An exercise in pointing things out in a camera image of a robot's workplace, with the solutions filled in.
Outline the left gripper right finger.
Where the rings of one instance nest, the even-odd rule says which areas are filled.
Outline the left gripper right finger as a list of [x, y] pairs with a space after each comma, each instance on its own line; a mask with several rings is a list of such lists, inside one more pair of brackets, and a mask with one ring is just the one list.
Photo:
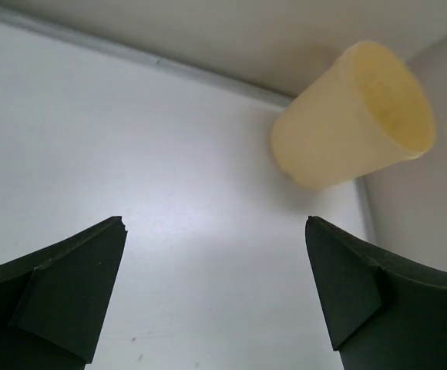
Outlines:
[[447, 369], [447, 272], [309, 217], [305, 243], [345, 369]]

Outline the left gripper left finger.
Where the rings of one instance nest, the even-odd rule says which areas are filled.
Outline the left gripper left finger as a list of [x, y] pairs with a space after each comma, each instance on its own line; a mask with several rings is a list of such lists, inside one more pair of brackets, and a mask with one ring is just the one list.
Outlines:
[[0, 369], [93, 360], [126, 243], [120, 216], [0, 265]]

